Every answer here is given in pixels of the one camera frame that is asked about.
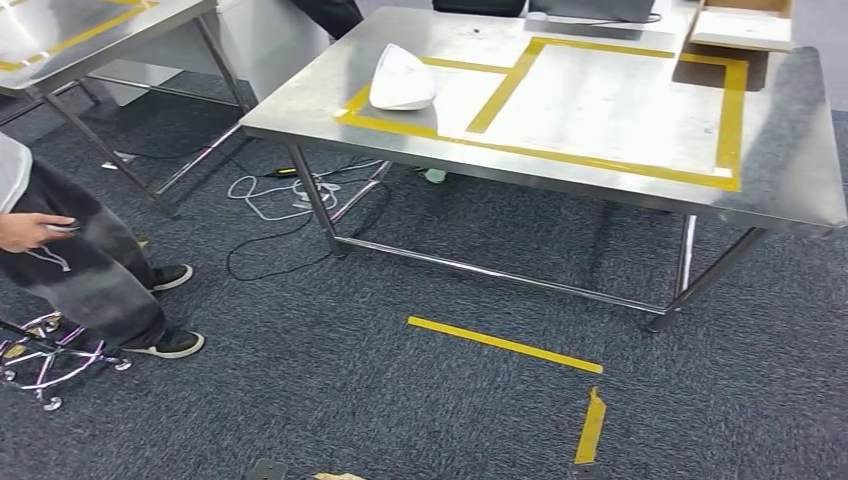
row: chair base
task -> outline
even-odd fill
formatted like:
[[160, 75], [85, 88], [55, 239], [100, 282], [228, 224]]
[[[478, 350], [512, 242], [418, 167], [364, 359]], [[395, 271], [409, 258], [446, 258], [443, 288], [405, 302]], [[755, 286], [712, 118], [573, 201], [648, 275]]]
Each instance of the chair base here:
[[[29, 390], [35, 393], [35, 398], [43, 404], [42, 408], [48, 412], [58, 410], [62, 406], [61, 397], [45, 398], [45, 391], [56, 385], [64, 383], [83, 371], [88, 367], [98, 362], [108, 363], [114, 366], [115, 370], [124, 371], [132, 366], [132, 362], [125, 358], [117, 358], [105, 355], [105, 342], [98, 342], [94, 351], [84, 351], [69, 348], [68, 344], [74, 339], [82, 335], [85, 329], [77, 327], [70, 333], [64, 335], [58, 340], [52, 340], [48, 334], [55, 332], [59, 328], [59, 321], [62, 314], [54, 312], [43, 317], [36, 318], [25, 325], [21, 329], [26, 330], [35, 337], [44, 340], [43, 344], [39, 342], [38, 349], [27, 348], [27, 344], [33, 340], [24, 337], [17, 341], [0, 341], [0, 383], [17, 388], [20, 390]], [[50, 373], [53, 364], [57, 357], [71, 357], [79, 364], [68, 373], [60, 375], [57, 378], [50, 378]], [[13, 369], [16, 365], [24, 362], [41, 361], [41, 369], [35, 381], [32, 383], [22, 383], [18, 380], [18, 373]]]

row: metal table frame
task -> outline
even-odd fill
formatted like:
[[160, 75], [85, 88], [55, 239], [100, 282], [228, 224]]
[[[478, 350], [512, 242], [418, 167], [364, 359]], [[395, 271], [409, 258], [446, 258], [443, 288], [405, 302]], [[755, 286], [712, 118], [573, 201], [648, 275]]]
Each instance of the metal table frame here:
[[364, 247], [371, 250], [390, 253], [401, 257], [413, 258], [427, 263], [434, 263], [445, 267], [454, 268], [466, 272], [478, 273], [489, 277], [502, 278], [513, 282], [532, 285], [541, 288], [556, 290], [558, 292], [568, 293], [591, 300], [597, 300], [613, 305], [640, 310], [643, 312], [652, 313], [655, 315], [653, 320], [645, 327], [651, 333], [657, 333], [663, 328], [673, 323], [680, 315], [680, 312], [695, 300], [699, 295], [703, 294], [710, 285], [715, 283], [722, 275], [730, 271], [736, 261], [745, 253], [751, 250], [760, 240], [762, 240], [768, 230], [764, 228], [749, 228], [730, 248], [728, 248], [703, 274], [695, 281], [690, 283], [689, 273], [692, 264], [692, 247], [695, 238], [695, 224], [697, 217], [695, 215], [686, 215], [683, 222], [683, 230], [681, 232], [680, 249], [677, 258], [677, 272], [675, 275], [674, 298], [665, 306], [652, 305], [638, 300], [618, 297], [606, 293], [587, 290], [573, 285], [563, 285], [560, 283], [550, 282], [536, 278], [518, 275], [514, 273], [502, 272], [490, 268], [473, 265], [458, 260], [429, 255], [426, 253], [415, 252], [403, 248], [384, 245], [381, 243], [360, 240], [354, 237], [344, 237], [336, 233], [335, 225], [349, 212], [360, 200], [378, 186], [383, 177], [389, 171], [392, 163], [389, 161], [383, 162], [380, 168], [369, 178], [368, 183], [362, 187], [345, 205], [338, 209], [333, 214], [330, 214], [324, 207], [324, 202], [321, 199], [321, 194], [309, 170], [308, 162], [306, 161], [303, 150], [297, 144], [288, 145], [292, 160], [297, 169], [298, 176], [303, 182], [304, 190], [309, 196], [309, 201], [313, 206], [313, 212], [321, 226], [321, 231], [330, 251], [338, 256], [343, 257], [345, 250], [343, 245], [353, 245]]
[[[229, 88], [232, 96], [235, 98], [235, 100], [236, 100], [235, 103], [226, 102], [226, 101], [223, 101], [223, 100], [210, 98], [210, 97], [206, 97], [206, 96], [203, 96], [203, 95], [198, 95], [198, 94], [194, 94], [194, 93], [190, 93], [190, 92], [184, 92], [184, 91], [181, 91], [181, 90], [170, 89], [170, 88], [165, 88], [165, 87], [157, 87], [157, 86], [147, 85], [147, 84], [143, 84], [143, 83], [129, 82], [129, 81], [125, 81], [125, 80], [113, 79], [113, 78], [102, 77], [102, 76], [97, 76], [97, 75], [89, 75], [88, 78], [92, 78], [92, 79], [99, 80], [99, 81], [117, 83], [117, 84], [125, 85], [125, 86], [142, 88], [142, 89], [155, 91], [155, 92], [159, 92], [159, 93], [166, 93], [166, 94], [169, 94], [169, 95], [187, 97], [187, 98], [191, 98], [191, 99], [195, 99], [195, 100], [203, 100], [203, 101], [213, 102], [213, 103], [218, 103], [218, 104], [237, 106], [241, 109], [241, 111], [243, 113], [247, 113], [248, 111], [250, 111], [251, 107], [250, 107], [250, 104], [247, 102], [247, 100], [244, 98], [244, 96], [242, 95], [242, 93], [238, 89], [238, 85], [236, 83], [236, 75], [234, 73], [232, 66], [227, 61], [226, 57], [224, 57], [224, 54], [223, 54], [220, 46], [217, 44], [217, 42], [213, 38], [212, 33], [209, 30], [209, 27], [206, 24], [206, 22], [203, 20], [203, 18], [196, 16], [196, 17], [194, 17], [193, 20], [194, 20], [195, 24], [197, 25], [197, 28], [200, 31], [200, 34], [203, 37], [203, 41], [204, 41], [206, 47], [209, 49], [209, 52], [211, 53], [212, 58], [215, 60], [215, 64], [217, 65], [218, 70], [221, 73], [221, 76], [224, 78], [224, 81], [227, 83], [227, 87]], [[83, 122], [82, 119], [80, 119], [80, 117], [76, 113], [74, 113], [71, 109], [69, 109], [64, 103], [62, 103], [60, 101], [58, 96], [61, 93], [69, 90], [70, 88], [72, 88], [73, 86], [76, 86], [77, 84], [82, 85], [83, 82], [84, 82], [84, 80], [80, 79], [80, 80], [77, 80], [76, 82], [72, 82], [70, 84], [67, 84], [66, 86], [63, 86], [60, 89], [55, 90], [55, 91], [51, 91], [49, 93], [42, 93], [38, 88], [35, 88], [35, 87], [27, 88], [25, 90], [25, 93], [27, 94], [27, 96], [29, 96], [34, 101], [34, 103], [30, 104], [27, 107], [24, 107], [23, 109], [21, 109], [18, 112], [13, 113], [10, 117], [7, 117], [6, 119], [4, 119], [2, 124], [8, 123], [12, 120], [15, 120], [15, 119], [25, 115], [26, 113], [37, 108], [42, 103], [46, 103], [46, 104], [50, 105], [56, 112], [58, 112], [62, 117], [64, 117], [65, 120], [67, 120], [71, 125], [73, 125], [77, 130], [82, 132], [82, 134], [85, 135], [89, 140], [91, 140], [91, 142], [94, 143], [94, 146], [97, 148], [97, 150], [100, 151], [100, 153], [102, 155], [104, 155], [106, 157], [106, 159], [112, 165], [115, 166], [115, 168], [120, 170], [133, 183], [135, 183], [142, 191], [144, 191], [144, 193], [154, 202], [154, 204], [156, 204], [159, 208], [161, 208], [163, 211], [169, 213], [170, 215], [176, 215], [176, 210], [174, 209], [174, 207], [170, 203], [166, 202], [162, 198], [162, 195], [165, 192], [167, 192], [168, 190], [170, 190], [180, 179], [185, 177], [189, 173], [189, 171], [191, 171], [194, 167], [199, 165], [203, 160], [205, 160], [209, 155], [211, 155], [212, 152], [217, 147], [219, 147], [221, 144], [223, 144], [228, 138], [233, 136], [233, 134], [235, 134], [240, 128], [238, 123], [231, 126], [226, 131], [224, 131], [222, 134], [220, 134], [218, 136], [218, 138], [216, 138], [214, 141], [212, 141], [207, 146], [207, 148], [204, 148], [203, 151], [199, 155], [197, 155], [191, 161], [189, 161], [188, 163], [183, 165], [176, 173], [174, 173], [171, 177], [169, 177], [167, 180], [165, 180], [165, 182], [162, 185], [160, 185], [158, 187], [151, 187], [151, 186], [147, 185], [144, 182], [144, 180], [129, 165], [127, 165], [125, 159], [121, 157], [119, 152], [116, 152], [115, 150], [110, 148], [109, 145], [99, 135], [97, 135], [93, 130], [91, 130], [88, 127], [88, 125], [86, 125], [85, 122]]]

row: yellow tape square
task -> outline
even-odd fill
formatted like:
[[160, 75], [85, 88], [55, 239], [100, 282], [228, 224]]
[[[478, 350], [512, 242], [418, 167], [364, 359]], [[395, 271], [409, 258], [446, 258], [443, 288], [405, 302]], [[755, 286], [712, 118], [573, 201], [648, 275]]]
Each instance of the yellow tape square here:
[[[448, 59], [425, 57], [421, 60], [431, 66], [472, 70], [504, 75], [504, 79], [498, 89], [488, 99], [483, 108], [468, 126], [468, 131], [482, 133], [491, 124], [500, 110], [506, 104], [509, 96], [521, 83], [521, 80], [530, 70], [539, 53], [546, 46], [563, 46], [571, 48], [584, 48], [616, 52], [628, 55], [643, 55], [658, 58], [673, 58], [674, 53], [660, 50], [647, 50], [632, 47], [620, 47], [614, 45], [596, 44], [589, 42], [576, 42], [557, 38], [533, 38], [527, 46], [524, 54], [513, 67], [499, 67], [494, 65], [482, 65], [468, 62], [459, 62]], [[703, 55], [683, 54], [680, 60], [691, 63], [723, 66], [724, 92], [722, 97], [720, 128], [718, 133], [718, 146], [715, 167], [726, 169], [730, 176], [710, 175], [704, 173], [676, 170], [668, 167], [641, 165], [599, 157], [572, 155], [563, 152], [540, 150], [510, 145], [498, 145], [470, 139], [448, 137], [439, 135], [436, 129], [421, 125], [386, 120], [371, 116], [361, 115], [360, 112], [368, 104], [370, 85], [365, 85], [351, 98], [342, 111], [336, 115], [339, 123], [354, 127], [367, 128], [386, 133], [404, 136], [414, 136], [439, 140], [461, 145], [488, 148], [501, 152], [526, 155], [543, 158], [558, 162], [566, 162], [594, 168], [602, 168], [623, 173], [634, 173], [664, 180], [701, 185], [706, 187], [720, 188], [727, 191], [739, 191], [739, 165], [741, 163], [742, 149], [742, 118], [745, 102], [745, 89], [748, 82], [748, 62], [720, 57], [709, 57]]]

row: white shirt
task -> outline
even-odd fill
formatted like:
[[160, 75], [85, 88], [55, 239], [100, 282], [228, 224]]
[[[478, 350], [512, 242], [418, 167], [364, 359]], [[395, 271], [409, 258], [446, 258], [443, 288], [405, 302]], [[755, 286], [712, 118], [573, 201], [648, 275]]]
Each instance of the white shirt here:
[[29, 185], [32, 153], [0, 133], [0, 213], [9, 213]]

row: stainless steel table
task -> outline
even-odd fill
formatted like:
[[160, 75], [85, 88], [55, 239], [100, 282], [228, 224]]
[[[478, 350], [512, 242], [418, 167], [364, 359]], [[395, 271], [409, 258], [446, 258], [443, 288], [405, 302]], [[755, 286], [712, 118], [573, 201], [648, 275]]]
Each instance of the stainless steel table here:
[[[814, 49], [678, 54], [657, 32], [539, 28], [520, 19], [378, 11], [241, 123], [289, 145], [330, 248], [356, 245], [656, 314], [658, 331], [769, 230], [826, 236], [848, 223], [830, 108]], [[387, 43], [433, 66], [439, 97], [419, 112], [368, 105]], [[387, 163], [330, 215], [301, 145]], [[381, 245], [334, 224], [389, 161], [571, 192], [685, 216], [675, 298], [651, 305]], [[748, 227], [689, 282], [696, 215]]]
[[[151, 188], [106, 142], [59, 101], [55, 91], [120, 58], [144, 42], [193, 20], [230, 87], [237, 106], [247, 112], [249, 105], [236, 87], [233, 70], [201, 18], [203, 13], [213, 10], [215, 5], [215, 0], [0, 1], [0, 94], [28, 96], [35, 101], [48, 103], [85, 134], [115, 167], [141, 187], [157, 205], [173, 212], [161, 195], [238, 127], [227, 130], [161, 187]], [[143, 84], [134, 86], [150, 87]], [[157, 91], [205, 99], [188, 92], [163, 88]]]

